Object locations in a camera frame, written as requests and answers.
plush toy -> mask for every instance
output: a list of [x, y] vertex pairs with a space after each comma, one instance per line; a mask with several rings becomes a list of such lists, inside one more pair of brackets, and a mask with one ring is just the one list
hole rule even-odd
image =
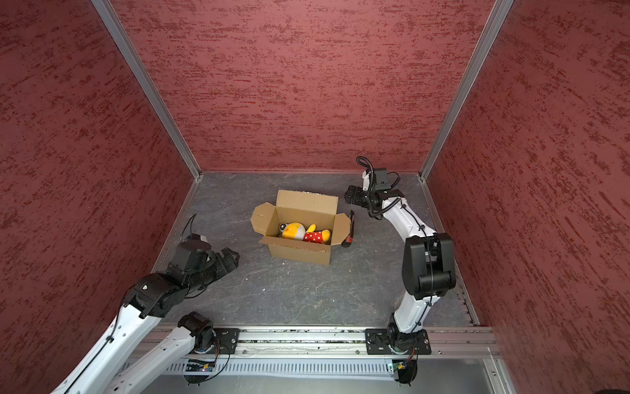
[[330, 243], [330, 230], [315, 231], [315, 229], [315, 224], [312, 224], [308, 229], [304, 229], [304, 226], [298, 222], [282, 223], [280, 225], [280, 236], [289, 240]]

red wall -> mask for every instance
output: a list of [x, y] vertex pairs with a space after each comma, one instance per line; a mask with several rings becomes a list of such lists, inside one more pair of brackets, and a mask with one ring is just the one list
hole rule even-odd
[[516, 1], [430, 174], [520, 394], [630, 390], [629, 17]]
[[203, 170], [418, 171], [494, 0], [113, 0]]
[[192, 177], [89, 0], [0, 4], [0, 391], [47, 393], [151, 271]]

gray floor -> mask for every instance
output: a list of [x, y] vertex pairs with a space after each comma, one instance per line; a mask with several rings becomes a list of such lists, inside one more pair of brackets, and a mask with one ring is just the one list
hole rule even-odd
[[218, 376], [187, 386], [181, 376], [160, 376], [143, 394], [181, 393], [247, 394], [490, 394], [493, 390], [480, 360], [420, 360], [418, 376], [411, 386], [394, 380], [275, 378], [269, 376]]
[[[197, 214], [194, 232], [207, 236], [215, 252], [227, 246], [240, 253], [240, 265], [201, 296], [173, 308], [166, 319], [197, 311], [216, 324], [385, 325], [404, 292], [403, 242], [389, 222], [345, 203], [346, 189], [359, 181], [359, 174], [205, 174], [187, 216]], [[403, 175], [398, 188], [431, 224], [418, 177]], [[271, 257], [249, 219], [257, 205], [274, 204], [280, 189], [338, 196], [338, 212], [355, 211], [353, 245], [334, 246], [329, 266]], [[450, 291], [431, 309], [425, 325], [469, 325], [461, 299], [456, 289]]]

cardboard flap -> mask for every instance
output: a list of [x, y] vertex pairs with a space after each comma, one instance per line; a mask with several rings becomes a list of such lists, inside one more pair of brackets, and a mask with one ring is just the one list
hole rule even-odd
[[276, 206], [290, 209], [301, 209], [303, 211], [320, 212], [330, 216], [337, 213], [338, 197], [331, 195], [293, 192], [291, 190], [278, 190]]
[[350, 218], [346, 214], [335, 215], [335, 225], [333, 226], [333, 237], [330, 245], [340, 245], [350, 234]]
[[275, 206], [268, 202], [260, 204], [251, 214], [251, 226], [258, 234], [275, 235], [278, 233], [280, 223]]
[[277, 236], [264, 236], [259, 243], [263, 245], [286, 246], [289, 248], [312, 250], [314, 252], [330, 252], [330, 245], [322, 245], [320, 243], [305, 242], [298, 240], [288, 240]]

dark gray marble surface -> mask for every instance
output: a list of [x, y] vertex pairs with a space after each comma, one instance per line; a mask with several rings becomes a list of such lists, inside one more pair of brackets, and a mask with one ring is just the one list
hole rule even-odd
[[[345, 203], [348, 186], [360, 181], [359, 171], [205, 174], [187, 216], [197, 214], [194, 232], [207, 236], [215, 252], [227, 246], [240, 253], [239, 267], [199, 297], [173, 308], [167, 321], [197, 311], [216, 324], [385, 325], [404, 293], [403, 242], [389, 222]], [[432, 225], [418, 177], [403, 175], [398, 188], [416, 214]], [[334, 246], [328, 266], [271, 257], [249, 219], [257, 205], [274, 204], [279, 189], [338, 196], [338, 212], [355, 211], [353, 245]], [[455, 290], [435, 303], [425, 325], [468, 325]]]

